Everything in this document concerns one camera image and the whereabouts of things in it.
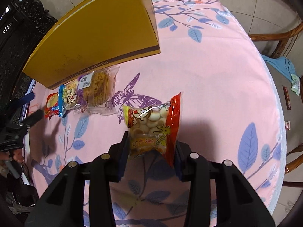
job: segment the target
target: purple butterfly print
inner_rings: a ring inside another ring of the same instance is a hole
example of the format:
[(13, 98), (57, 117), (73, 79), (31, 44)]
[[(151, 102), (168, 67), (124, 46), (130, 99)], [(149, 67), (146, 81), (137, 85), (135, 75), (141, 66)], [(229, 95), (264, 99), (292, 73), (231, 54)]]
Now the purple butterfly print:
[(136, 95), (134, 94), (133, 88), (136, 84), (138, 78), (140, 76), (140, 73), (138, 73), (132, 81), (129, 82), (129, 84), (125, 87), (123, 91), (118, 91), (116, 94), (114, 94), (112, 98), (112, 102), (114, 107), (117, 105), (120, 105), (119, 111), (118, 111), (118, 118), (119, 118), (119, 124), (122, 120), (124, 120), (123, 117), (123, 105), (129, 106), (129, 107), (148, 107), (152, 105), (160, 105), (161, 101), (145, 95)]

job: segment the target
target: tile floor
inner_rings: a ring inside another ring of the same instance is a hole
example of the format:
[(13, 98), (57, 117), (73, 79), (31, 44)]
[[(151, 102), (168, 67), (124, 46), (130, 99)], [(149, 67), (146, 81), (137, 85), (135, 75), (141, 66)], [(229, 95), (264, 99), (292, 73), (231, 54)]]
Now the tile floor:
[[(40, 0), (45, 9), (56, 19), (61, 18), (71, 8), (83, 0)], [(281, 33), (296, 27), (300, 19), (287, 0), (220, 0), (240, 22), (245, 31), (253, 33)], [(270, 55), (278, 42), (257, 42), (258, 50)], [(295, 65), (297, 74), (303, 75), (303, 33), (289, 42), (284, 52)], [(282, 85), (291, 89), (290, 83), (282, 77), (275, 69), (269, 66), (274, 81), (276, 83), (280, 100), (284, 110), (285, 120), (291, 120), (292, 129), (287, 132), (287, 151), (295, 148), (303, 142), (303, 132), (300, 128), (303, 125), (302, 101), (293, 92), (290, 91), (292, 110), (287, 111), (284, 101)], [(290, 155), (287, 161), (291, 161), (297, 155)], [(303, 181), (303, 166), (285, 176), (287, 181)], [(274, 211), (273, 217), (278, 224), (291, 209), (295, 203), (301, 189), (291, 189), (283, 187), (278, 205)]]

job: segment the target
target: blue cloth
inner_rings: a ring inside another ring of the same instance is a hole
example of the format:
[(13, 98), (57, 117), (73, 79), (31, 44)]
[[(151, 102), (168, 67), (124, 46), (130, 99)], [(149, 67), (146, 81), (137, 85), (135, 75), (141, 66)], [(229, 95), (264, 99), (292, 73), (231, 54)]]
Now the blue cloth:
[(267, 57), (266, 55), (261, 54), (264, 61), (273, 66), (277, 71), (279, 71), (283, 76), (285, 76), (290, 82), (292, 82), (291, 74), (296, 74), (296, 70), (292, 62), (285, 58), (279, 57), (278, 59), (272, 59)]

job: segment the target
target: plastic snack bag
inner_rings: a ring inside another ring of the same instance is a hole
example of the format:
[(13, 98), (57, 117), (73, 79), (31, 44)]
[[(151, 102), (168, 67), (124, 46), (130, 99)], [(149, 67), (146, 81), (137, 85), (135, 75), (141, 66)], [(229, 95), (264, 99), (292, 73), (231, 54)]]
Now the plastic snack bag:
[(292, 78), (291, 90), (293, 92), (295, 92), (297, 94), (297, 96), (299, 96), (300, 95), (300, 78), (295, 74), (292, 74), (291, 78)]
[(81, 77), (77, 88), (75, 113), (116, 114), (112, 103), (119, 66), (110, 66)]
[(155, 149), (173, 166), (180, 98), (181, 93), (161, 105), (145, 108), (123, 106), (124, 121), (130, 135), (130, 158)]
[(52, 93), (47, 97), (44, 110), (45, 118), (50, 118), (53, 115), (59, 115), (58, 92)]
[(76, 104), (76, 90), (81, 77), (61, 85), (59, 88), (59, 116), (63, 116), (67, 110), (74, 108)]

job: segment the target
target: table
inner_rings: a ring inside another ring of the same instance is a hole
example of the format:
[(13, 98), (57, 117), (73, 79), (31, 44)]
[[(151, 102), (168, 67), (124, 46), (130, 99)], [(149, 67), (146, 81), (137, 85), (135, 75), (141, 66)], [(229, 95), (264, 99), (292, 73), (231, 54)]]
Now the table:
[[(117, 114), (80, 118), (71, 112), (31, 128), (27, 163), (39, 195), (69, 161), (92, 161), (120, 142), (127, 130), (123, 103), (164, 103), (181, 91), (178, 139), (208, 160), (232, 160), (272, 213), (283, 181), (286, 135), (277, 90), (258, 50), (218, 0), (154, 0), (154, 7), (161, 53), (120, 65)], [(37, 83), (34, 92), (30, 112), (56, 90)], [(128, 161), (121, 182), (110, 187), (117, 225), (183, 226), (190, 185), (156, 153)], [(212, 199), (211, 226), (214, 191)]]

